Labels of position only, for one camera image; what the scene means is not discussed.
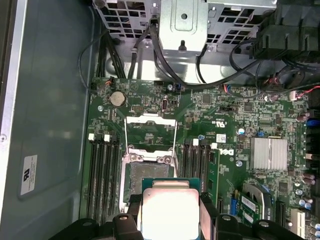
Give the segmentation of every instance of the blue connector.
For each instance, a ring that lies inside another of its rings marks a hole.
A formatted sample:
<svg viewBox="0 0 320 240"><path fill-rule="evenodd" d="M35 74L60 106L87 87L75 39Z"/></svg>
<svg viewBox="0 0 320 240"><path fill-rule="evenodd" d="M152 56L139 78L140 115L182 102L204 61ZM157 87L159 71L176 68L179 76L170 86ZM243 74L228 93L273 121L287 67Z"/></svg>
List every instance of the blue connector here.
<svg viewBox="0 0 320 240"><path fill-rule="evenodd" d="M237 204L238 204L238 200L235 198L231 198L231 200L230 200L230 215L233 215L233 216L237 215Z"/></svg>

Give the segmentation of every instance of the sticker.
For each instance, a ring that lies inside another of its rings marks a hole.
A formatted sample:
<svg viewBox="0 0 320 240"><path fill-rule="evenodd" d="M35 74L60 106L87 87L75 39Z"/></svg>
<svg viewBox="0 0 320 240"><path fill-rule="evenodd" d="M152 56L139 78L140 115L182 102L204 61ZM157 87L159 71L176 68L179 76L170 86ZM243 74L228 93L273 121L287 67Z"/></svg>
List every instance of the sticker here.
<svg viewBox="0 0 320 240"><path fill-rule="evenodd" d="M225 134L217 134L216 142L220 144L225 144L227 142L227 135Z"/></svg>
<svg viewBox="0 0 320 240"><path fill-rule="evenodd" d="M24 158L21 195L27 194L35 189L37 158L38 155L26 156Z"/></svg>
<svg viewBox="0 0 320 240"><path fill-rule="evenodd" d="M254 223L254 219L252 217L250 217L248 214L244 213L244 217L245 219L247 219L251 224Z"/></svg>
<svg viewBox="0 0 320 240"><path fill-rule="evenodd" d="M256 205L251 202L250 200L246 199L244 196L242 196L241 201L244 205L246 205L248 208L250 208L252 211L256 211Z"/></svg>

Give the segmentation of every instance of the chip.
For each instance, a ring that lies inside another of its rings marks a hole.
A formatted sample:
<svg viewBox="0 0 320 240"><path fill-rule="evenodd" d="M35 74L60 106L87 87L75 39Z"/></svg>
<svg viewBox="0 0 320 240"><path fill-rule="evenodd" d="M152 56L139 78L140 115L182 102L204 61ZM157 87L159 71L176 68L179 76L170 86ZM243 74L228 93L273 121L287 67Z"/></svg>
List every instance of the chip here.
<svg viewBox="0 0 320 240"><path fill-rule="evenodd" d="M211 104L211 95L210 94L203 94L202 95L202 103L203 104Z"/></svg>
<svg viewBox="0 0 320 240"><path fill-rule="evenodd" d="M252 112L253 108L254 108L254 105L252 102L245 102L244 103L244 111L245 112Z"/></svg>
<svg viewBox="0 0 320 240"><path fill-rule="evenodd" d="M288 191L288 183L287 182L279 182L279 191L281 193L286 193Z"/></svg>

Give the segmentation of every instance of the capacitor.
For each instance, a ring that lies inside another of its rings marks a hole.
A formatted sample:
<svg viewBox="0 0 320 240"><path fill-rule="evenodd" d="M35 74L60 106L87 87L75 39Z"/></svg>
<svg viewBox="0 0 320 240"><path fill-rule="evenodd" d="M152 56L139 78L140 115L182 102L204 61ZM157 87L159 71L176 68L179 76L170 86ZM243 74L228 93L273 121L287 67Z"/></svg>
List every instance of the capacitor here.
<svg viewBox="0 0 320 240"><path fill-rule="evenodd" d="M239 128L237 131L236 131L236 134L237 135L243 135L243 134L245 134L245 129L244 128Z"/></svg>
<svg viewBox="0 0 320 240"><path fill-rule="evenodd" d="M295 194L301 196L302 194L304 194L304 192L301 189L297 189L295 190Z"/></svg>
<svg viewBox="0 0 320 240"><path fill-rule="evenodd" d="M309 178L304 178L302 179L302 182L304 184L309 184L309 185L315 185L316 184L316 181L315 180L312 180L312 179L309 179Z"/></svg>
<svg viewBox="0 0 320 240"><path fill-rule="evenodd" d="M306 201L303 200L303 199L301 199L301 198L299 198L299 197L297 197L297 198L294 200L294 202L295 202L296 204L299 204L301 207L304 207L305 204L306 204Z"/></svg>
<svg viewBox="0 0 320 240"><path fill-rule="evenodd" d="M289 221L289 220L286 220L286 224L289 228L291 228L294 225L292 221Z"/></svg>
<svg viewBox="0 0 320 240"><path fill-rule="evenodd" d="M243 163L242 163L242 161L238 160L238 161L235 162L235 165L237 167L242 167Z"/></svg>
<svg viewBox="0 0 320 240"><path fill-rule="evenodd" d="M172 84L168 84L168 86L166 86L166 89L172 91L174 89L174 86Z"/></svg>
<svg viewBox="0 0 320 240"><path fill-rule="evenodd" d="M308 209L308 210L311 210L311 203L306 202L305 205L304 205L304 208Z"/></svg>
<svg viewBox="0 0 320 240"><path fill-rule="evenodd" d="M199 136L198 136L198 139L199 139L199 140L204 140L204 139L205 139L205 136L199 135Z"/></svg>
<svg viewBox="0 0 320 240"><path fill-rule="evenodd" d="M303 196L302 199L305 200L306 203L312 204L314 202L314 200L308 196Z"/></svg>
<svg viewBox="0 0 320 240"><path fill-rule="evenodd" d="M310 236L309 240L320 240L320 238L316 237L316 236Z"/></svg>
<svg viewBox="0 0 320 240"><path fill-rule="evenodd" d="M295 119L297 122L305 122L308 120L306 116L297 116Z"/></svg>
<svg viewBox="0 0 320 240"><path fill-rule="evenodd" d="M306 178L306 179L311 179L311 180L314 180L316 177L315 177L315 175L313 175L313 174L311 174L311 173L306 173L306 172L304 172L303 174L302 174L302 176L304 177L304 178Z"/></svg>
<svg viewBox="0 0 320 240"><path fill-rule="evenodd" d="M310 233L315 235L317 238L320 238L320 231L318 231L317 229L312 228Z"/></svg>
<svg viewBox="0 0 320 240"><path fill-rule="evenodd" d="M316 221L312 221L310 222L310 226L320 231L320 223L317 223Z"/></svg>

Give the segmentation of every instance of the heatsink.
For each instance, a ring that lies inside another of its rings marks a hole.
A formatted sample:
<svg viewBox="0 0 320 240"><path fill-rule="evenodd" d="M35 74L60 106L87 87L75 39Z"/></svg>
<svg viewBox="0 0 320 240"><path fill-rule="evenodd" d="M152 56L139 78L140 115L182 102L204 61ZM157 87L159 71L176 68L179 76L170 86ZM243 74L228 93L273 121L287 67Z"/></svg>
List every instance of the heatsink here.
<svg viewBox="0 0 320 240"><path fill-rule="evenodd" d="M287 140L279 138L251 139L250 168L260 170L287 170Z"/></svg>

